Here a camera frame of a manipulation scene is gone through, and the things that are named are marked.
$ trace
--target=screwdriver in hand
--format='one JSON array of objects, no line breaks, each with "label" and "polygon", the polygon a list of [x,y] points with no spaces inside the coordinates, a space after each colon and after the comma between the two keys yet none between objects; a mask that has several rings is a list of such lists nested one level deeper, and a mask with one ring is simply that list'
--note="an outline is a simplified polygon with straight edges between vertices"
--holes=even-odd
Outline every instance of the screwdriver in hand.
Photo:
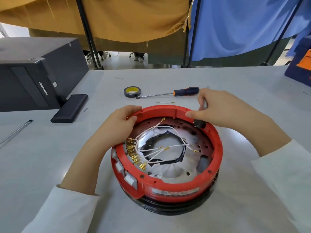
[{"label": "screwdriver in hand", "polygon": [[[164,96],[164,95],[174,95],[174,96],[192,96],[199,93],[198,87],[188,87],[185,89],[174,90],[171,93],[164,93],[164,94],[157,94],[157,95],[150,95],[150,96]],[[143,97],[150,97],[150,96],[138,96],[136,99],[143,98]]]}]

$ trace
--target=metal rod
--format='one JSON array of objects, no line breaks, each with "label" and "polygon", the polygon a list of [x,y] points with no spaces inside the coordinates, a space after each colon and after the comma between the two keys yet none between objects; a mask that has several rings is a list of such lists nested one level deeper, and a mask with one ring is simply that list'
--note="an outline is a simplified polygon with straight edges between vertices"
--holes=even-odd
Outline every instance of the metal rod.
[{"label": "metal rod", "polygon": [[[189,0],[188,13],[189,13],[189,9],[190,9],[190,6],[191,6],[191,1],[192,0]],[[187,25],[186,25],[186,39],[185,39],[185,46],[184,46],[184,58],[183,58],[183,64],[182,64],[183,66],[186,64],[186,57],[187,57],[187,52],[188,52],[188,39],[189,39],[188,20],[189,19],[187,19]]]},{"label": "metal rod", "polygon": [[19,127],[18,129],[16,129],[14,132],[12,132],[7,138],[5,138],[3,141],[0,142],[0,145],[2,145],[4,142],[6,142],[7,140],[9,140],[11,137],[13,137],[15,134],[17,134],[21,129],[23,129],[25,126],[27,126],[28,124],[30,124],[33,120],[30,119],[29,121],[25,122],[21,127]]},{"label": "metal rod", "polygon": [[197,20],[199,19],[199,13],[200,13],[200,6],[201,6],[201,0],[197,0],[196,13],[195,13],[195,19],[194,19],[194,25],[193,25],[193,33],[192,33],[192,40],[191,40],[191,47],[190,47],[190,53],[189,53],[189,61],[188,61],[187,66],[191,65],[191,62],[192,62],[192,55],[193,55],[194,42],[195,42],[195,37],[196,37]]},{"label": "metal rod", "polygon": [[95,46],[95,43],[94,43],[94,40],[93,40],[93,36],[92,36],[91,29],[90,29],[90,25],[88,23],[88,20],[87,20],[86,14],[85,14],[85,10],[84,10],[84,7],[83,7],[82,0],[76,0],[76,3],[77,3],[77,6],[78,6],[78,9],[79,9],[80,18],[81,18],[81,21],[82,21],[82,24],[83,24],[83,28],[84,28],[84,32],[85,32],[85,35],[86,35],[86,38],[87,38],[87,42],[89,44],[89,48],[90,48],[90,52],[91,52],[91,56],[92,56],[92,59],[93,59],[94,66],[96,68],[97,68],[97,65],[98,65],[98,67],[101,67],[101,63],[100,63],[100,60],[99,60],[99,57],[98,57],[98,54],[97,54],[96,46]]},{"label": "metal rod", "polygon": [[282,40],[282,38],[283,38],[283,36],[284,36],[286,30],[287,30],[288,27],[290,26],[290,23],[292,22],[292,20],[293,20],[295,14],[296,14],[296,12],[298,11],[298,9],[299,9],[299,7],[300,7],[300,5],[301,5],[302,2],[303,2],[303,0],[299,0],[299,1],[298,1],[298,3],[297,3],[297,5],[296,5],[296,7],[295,7],[293,13],[291,14],[290,18],[288,19],[288,21],[287,21],[287,23],[286,23],[286,25],[285,25],[285,27],[284,27],[284,29],[283,29],[281,35],[279,36],[278,40],[277,40],[276,43],[274,44],[274,46],[273,46],[273,48],[272,48],[272,50],[271,50],[271,52],[270,52],[268,58],[266,59],[265,62],[263,62],[263,63],[261,64],[261,66],[267,66],[267,65],[269,65],[268,62],[269,62],[270,58],[271,58],[272,55],[274,54],[274,51],[275,51],[276,48],[278,47],[278,45],[279,45],[280,41]]},{"label": "metal rod", "polygon": [[[174,92],[172,93],[163,93],[163,94],[156,94],[156,95],[150,95],[150,96],[164,96],[164,95],[173,95]],[[136,97],[136,99],[140,99],[140,98],[143,98],[143,97],[150,97],[150,96],[138,96]]]}]

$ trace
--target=dark blue box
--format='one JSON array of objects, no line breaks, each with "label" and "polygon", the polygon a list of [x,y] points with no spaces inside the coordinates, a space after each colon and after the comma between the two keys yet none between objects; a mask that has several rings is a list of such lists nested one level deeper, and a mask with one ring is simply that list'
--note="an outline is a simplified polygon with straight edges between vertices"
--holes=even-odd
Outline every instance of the dark blue box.
[{"label": "dark blue box", "polygon": [[285,75],[311,87],[311,70],[297,66],[309,49],[311,49],[311,35],[300,40],[298,46],[294,50],[296,55],[286,69]]}]

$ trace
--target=metal plate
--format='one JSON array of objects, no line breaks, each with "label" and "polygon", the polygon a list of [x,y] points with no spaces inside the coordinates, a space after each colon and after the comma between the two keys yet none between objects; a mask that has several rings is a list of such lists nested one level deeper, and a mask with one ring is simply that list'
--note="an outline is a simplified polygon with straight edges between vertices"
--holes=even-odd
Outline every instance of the metal plate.
[{"label": "metal plate", "polygon": [[[158,134],[165,133],[166,131],[170,131],[177,135],[177,133],[169,127],[155,128],[151,132],[145,132],[148,128],[157,125],[161,121],[162,117],[147,119],[139,124],[137,124],[133,132],[130,135],[130,138],[136,138],[140,133],[144,135],[147,133],[142,139],[138,141],[138,147],[142,147],[146,141],[154,137]],[[145,173],[150,176],[160,175],[161,180],[165,183],[185,183],[193,180],[200,172],[197,171],[197,166],[200,162],[200,157],[205,155],[208,157],[209,163],[212,160],[212,153],[214,151],[213,145],[209,140],[208,136],[206,136],[200,129],[195,128],[193,124],[186,122],[182,119],[173,119],[172,117],[166,117],[165,121],[163,121],[160,125],[171,125],[173,126],[177,132],[180,134],[182,138],[185,138],[185,141],[194,146],[190,146],[192,149],[198,150],[199,153],[195,153],[190,149],[186,149],[184,158],[182,162],[177,162],[173,164],[154,164],[152,167],[147,165]],[[155,144],[154,148],[163,146],[167,147],[170,145],[180,144],[174,137],[165,137],[159,139]],[[171,160],[180,156],[182,151],[181,146],[171,147],[168,150],[161,152],[157,155],[157,159],[162,160]],[[145,158],[141,158],[142,162],[147,162]]]}]

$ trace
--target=left hand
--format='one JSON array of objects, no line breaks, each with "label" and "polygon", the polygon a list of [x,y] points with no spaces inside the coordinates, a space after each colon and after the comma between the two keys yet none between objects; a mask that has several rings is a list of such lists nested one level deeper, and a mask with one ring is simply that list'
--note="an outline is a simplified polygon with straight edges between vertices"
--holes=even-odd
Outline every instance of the left hand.
[{"label": "left hand", "polygon": [[108,149],[122,143],[132,132],[137,120],[136,116],[132,116],[128,120],[126,118],[141,109],[142,107],[138,105],[127,105],[117,109],[103,122],[93,137],[99,139]]}]

